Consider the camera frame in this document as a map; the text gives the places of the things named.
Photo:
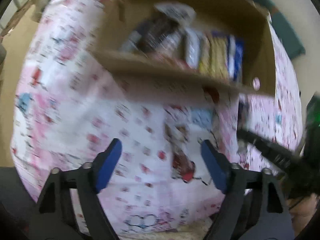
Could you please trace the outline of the person's right hand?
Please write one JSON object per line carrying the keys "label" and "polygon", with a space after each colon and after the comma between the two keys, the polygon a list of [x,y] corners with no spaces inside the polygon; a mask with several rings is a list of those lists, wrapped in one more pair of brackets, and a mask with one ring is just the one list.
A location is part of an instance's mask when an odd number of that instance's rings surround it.
{"label": "person's right hand", "polygon": [[305,198],[288,199],[289,212],[295,235],[298,235],[310,222],[316,212],[319,197],[312,194]]}

